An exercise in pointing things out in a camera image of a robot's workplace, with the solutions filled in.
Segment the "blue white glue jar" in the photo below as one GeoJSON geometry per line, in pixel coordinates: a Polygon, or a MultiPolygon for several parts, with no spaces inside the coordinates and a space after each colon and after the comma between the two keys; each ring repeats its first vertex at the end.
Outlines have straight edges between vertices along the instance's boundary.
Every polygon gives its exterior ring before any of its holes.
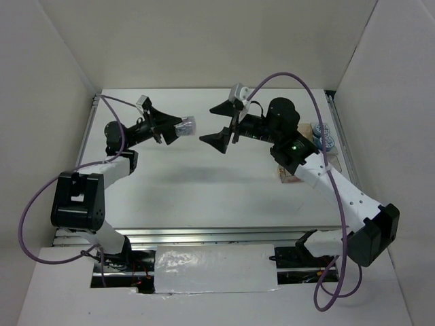
{"type": "Polygon", "coordinates": [[[329,135],[330,128],[327,124],[316,123],[312,125],[313,135],[317,138],[320,138],[322,134],[329,135]]]}

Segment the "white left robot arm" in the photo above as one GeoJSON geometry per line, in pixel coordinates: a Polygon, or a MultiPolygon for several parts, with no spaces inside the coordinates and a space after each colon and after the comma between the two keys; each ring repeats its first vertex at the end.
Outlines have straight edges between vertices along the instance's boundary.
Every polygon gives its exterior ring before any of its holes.
{"type": "Polygon", "coordinates": [[[189,121],[160,112],[149,103],[140,105],[139,111],[142,116],[129,128],[117,120],[105,126],[104,161],[58,176],[50,216],[54,227],[76,233],[98,246],[103,261],[119,271],[131,268],[135,256],[128,237],[105,219],[105,190],[135,171],[138,153],[133,146],[150,139],[170,145],[189,121]]]}

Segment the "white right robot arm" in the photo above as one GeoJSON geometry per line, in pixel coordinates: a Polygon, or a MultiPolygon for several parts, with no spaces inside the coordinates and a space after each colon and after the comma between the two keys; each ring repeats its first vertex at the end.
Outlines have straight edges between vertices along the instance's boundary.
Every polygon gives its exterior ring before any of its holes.
{"type": "Polygon", "coordinates": [[[210,109],[212,114],[230,117],[221,132],[199,139],[221,153],[229,143],[247,137],[272,144],[276,163],[310,185],[345,216],[345,226],[333,231],[311,230],[296,243],[300,264],[312,266],[320,257],[349,257],[368,267],[395,240],[400,212],[393,204],[373,200],[325,163],[323,153],[298,131],[300,115],[287,98],[274,98],[266,115],[247,114],[239,100],[224,101],[210,109]]]}

